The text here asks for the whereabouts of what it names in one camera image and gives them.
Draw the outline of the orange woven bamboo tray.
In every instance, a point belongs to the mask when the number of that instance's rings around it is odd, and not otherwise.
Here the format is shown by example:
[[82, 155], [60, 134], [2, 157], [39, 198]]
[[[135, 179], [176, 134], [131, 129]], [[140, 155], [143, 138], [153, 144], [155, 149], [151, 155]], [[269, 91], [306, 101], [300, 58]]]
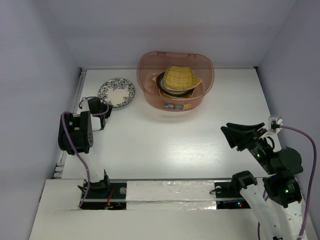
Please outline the orange woven bamboo tray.
[[158, 86], [159, 89], [162, 88], [163, 90], [170, 90], [170, 91], [174, 91], [174, 92], [188, 91], [188, 90], [196, 88], [198, 85], [200, 85], [202, 83], [202, 80], [200, 78], [195, 77], [194, 84], [192, 86], [188, 86], [185, 88], [172, 88], [172, 87], [165, 86], [163, 77], [160, 75], [158, 77], [154, 76], [151, 80], [156, 83], [156, 85]]

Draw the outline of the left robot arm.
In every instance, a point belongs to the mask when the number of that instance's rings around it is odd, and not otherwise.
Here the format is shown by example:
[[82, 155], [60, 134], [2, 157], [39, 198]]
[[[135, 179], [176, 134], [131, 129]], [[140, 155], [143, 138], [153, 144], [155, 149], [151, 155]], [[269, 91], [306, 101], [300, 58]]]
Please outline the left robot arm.
[[94, 144], [92, 117], [98, 118], [100, 129], [103, 130], [113, 107], [106, 100], [97, 96], [84, 97], [78, 105], [80, 109], [84, 102], [87, 102], [87, 111], [82, 111], [79, 114], [65, 111], [61, 114], [58, 146], [68, 155], [76, 156], [84, 166], [87, 180], [83, 186], [78, 187], [83, 196], [107, 198], [112, 192], [109, 176], [104, 171], [102, 180], [92, 182], [90, 168], [83, 154], [89, 154], [90, 148]]

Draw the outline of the yellow plastic plate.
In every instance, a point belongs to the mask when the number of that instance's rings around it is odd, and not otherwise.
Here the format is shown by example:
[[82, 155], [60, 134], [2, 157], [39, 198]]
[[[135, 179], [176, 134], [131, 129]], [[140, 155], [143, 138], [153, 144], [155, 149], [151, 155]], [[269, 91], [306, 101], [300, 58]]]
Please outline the yellow plastic plate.
[[162, 97], [173, 98], [173, 99], [190, 99], [193, 97], [194, 89], [186, 91], [184, 94], [168, 94], [166, 91], [159, 90], [159, 94]]

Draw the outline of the green edged bamboo tray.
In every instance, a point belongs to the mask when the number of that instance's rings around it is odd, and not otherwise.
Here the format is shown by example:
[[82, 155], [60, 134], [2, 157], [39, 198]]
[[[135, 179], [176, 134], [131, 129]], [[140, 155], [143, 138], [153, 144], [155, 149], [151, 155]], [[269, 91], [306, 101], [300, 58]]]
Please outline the green edged bamboo tray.
[[164, 85], [168, 88], [187, 88], [195, 82], [192, 68], [170, 65], [164, 72]]

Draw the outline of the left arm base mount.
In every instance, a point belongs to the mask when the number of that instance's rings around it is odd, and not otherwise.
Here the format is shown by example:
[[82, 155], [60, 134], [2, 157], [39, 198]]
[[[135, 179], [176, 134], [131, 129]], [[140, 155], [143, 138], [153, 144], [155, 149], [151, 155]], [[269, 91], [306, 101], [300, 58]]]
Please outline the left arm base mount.
[[107, 187], [103, 182], [90, 184], [89, 192], [81, 204], [82, 210], [126, 210], [127, 183], [111, 182]]

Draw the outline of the brown rimmed cream plate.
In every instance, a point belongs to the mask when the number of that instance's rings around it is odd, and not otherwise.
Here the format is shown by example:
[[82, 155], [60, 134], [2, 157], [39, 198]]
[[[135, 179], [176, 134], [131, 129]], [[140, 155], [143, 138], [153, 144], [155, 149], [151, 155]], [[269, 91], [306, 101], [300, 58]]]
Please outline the brown rimmed cream plate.
[[194, 89], [172, 90], [167, 88], [164, 84], [164, 75], [165, 75], [165, 72], [160, 73], [155, 80], [155, 83], [161, 94], [168, 95], [170, 97], [175, 97], [175, 98], [184, 98], [184, 97], [192, 96]]

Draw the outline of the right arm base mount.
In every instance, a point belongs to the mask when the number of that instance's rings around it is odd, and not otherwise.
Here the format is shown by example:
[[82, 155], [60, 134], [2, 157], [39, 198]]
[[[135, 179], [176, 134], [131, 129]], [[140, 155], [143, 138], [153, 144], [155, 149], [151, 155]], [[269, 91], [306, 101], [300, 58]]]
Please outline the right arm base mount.
[[230, 180], [215, 181], [214, 189], [209, 193], [215, 197], [218, 210], [250, 209], [247, 201], [234, 188]]

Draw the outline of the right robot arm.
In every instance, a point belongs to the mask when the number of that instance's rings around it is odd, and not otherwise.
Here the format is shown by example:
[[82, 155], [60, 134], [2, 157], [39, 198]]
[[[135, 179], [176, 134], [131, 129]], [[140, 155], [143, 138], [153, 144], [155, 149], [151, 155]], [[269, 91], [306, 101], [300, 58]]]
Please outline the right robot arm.
[[275, 151], [267, 139], [285, 128], [281, 120], [271, 121], [269, 128], [264, 123], [240, 125], [227, 123], [220, 129], [229, 146], [238, 152], [247, 150], [267, 173], [262, 179], [264, 190], [272, 203], [270, 209], [265, 198], [258, 192], [257, 179], [248, 171], [235, 173], [230, 190], [242, 196], [268, 240], [305, 240], [308, 212], [302, 210], [302, 193], [296, 175], [303, 172], [302, 157], [290, 147]]

